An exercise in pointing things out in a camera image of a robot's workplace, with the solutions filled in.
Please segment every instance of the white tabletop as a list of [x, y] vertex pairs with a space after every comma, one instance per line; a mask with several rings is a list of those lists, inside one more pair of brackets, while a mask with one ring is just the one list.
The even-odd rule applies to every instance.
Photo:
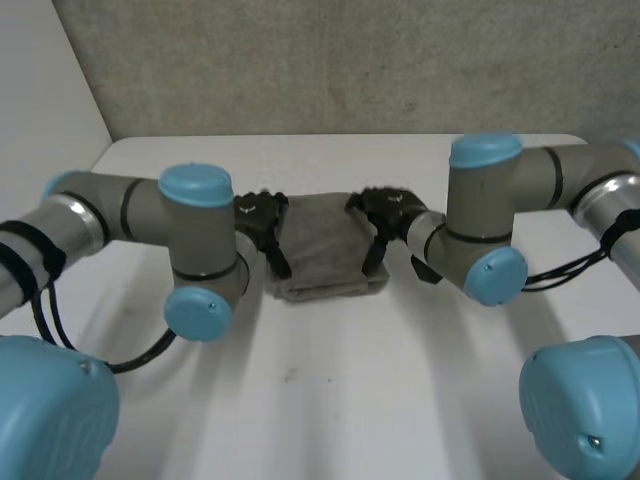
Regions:
[[[157, 178], [174, 164], [207, 162], [231, 173], [236, 193], [392, 184], [444, 211], [452, 138], [138, 138], [113, 145], [94, 170]], [[519, 215], [513, 243], [531, 273], [597, 247], [564, 212]], [[543, 345], [638, 333], [633, 287], [603, 262], [547, 294], [485, 308], [447, 282], [420, 283], [400, 243], [385, 263], [391, 281], [382, 293], [303, 305], [263, 296], [258, 275], [222, 341], [178, 339], [147, 367], [120, 376], [118, 433], [96, 478], [560, 478], [521, 419], [520, 368]], [[63, 318], [87, 353], [129, 359], [166, 328], [171, 273], [162, 248], [114, 243], [59, 283]], [[0, 323], [0, 334], [34, 333], [32, 323], [23, 308]]]

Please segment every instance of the folded towel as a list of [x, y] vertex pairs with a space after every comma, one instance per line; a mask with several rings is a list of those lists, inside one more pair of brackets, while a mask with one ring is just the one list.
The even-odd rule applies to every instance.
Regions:
[[362, 262], [373, 241], [371, 227], [361, 213], [346, 213], [348, 193], [289, 197], [280, 249], [292, 276], [270, 275], [267, 289], [276, 298], [303, 302], [335, 296], [377, 293], [389, 274], [380, 267], [366, 277]]

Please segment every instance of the light blue joint cap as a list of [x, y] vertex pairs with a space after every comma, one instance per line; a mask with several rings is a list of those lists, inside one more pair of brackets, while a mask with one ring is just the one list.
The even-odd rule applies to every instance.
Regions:
[[231, 325], [233, 310], [216, 292], [203, 287], [180, 287], [167, 297], [164, 318], [176, 335], [210, 342], [225, 334]]
[[2, 337], [0, 384], [2, 480], [95, 476], [120, 411], [103, 362], [32, 337]]
[[522, 254], [511, 247], [500, 247], [473, 264], [464, 282], [464, 293], [493, 307], [508, 303], [522, 291], [529, 268]]
[[191, 163], [164, 171], [160, 191], [176, 203], [202, 208], [226, 207], [233, 202], [231, 176], [215, 165]]
[[449, 165], [462, 169], [488, 167], [512, 160], [520, 152], [522, 142], [510, 133], [464, 135], [453, 142]]
[[86, 172], [86, 171], [87, 170], [69, 170], [68, 172], [63, 172], [60, 175], [56, 175], [51, 180], [49, 180], [47, 182], [47, 184], [45, 185], [44, 191], [42, 192], [42, 199], [44, 200], [49, 195], [51, 195], [53, 190], [56, 188], [56, 185], [58, 183], [60, 183], [60, 181], [64, 180], [67, 177], [70, 177], [71, 175], [73, 175], [75, 173], [81, 173], [81, 172]]
[[543, 348], [520, 373], [520, 408], [560, 475], [623, 480], [640, 463], [640, 361], [617, 337]]
[[638, 160], [640, 160], [640, 144], [638, 142], [633, 140], [622, 140], [620, 143], [631, 150], [635, 156], [638, 157]]

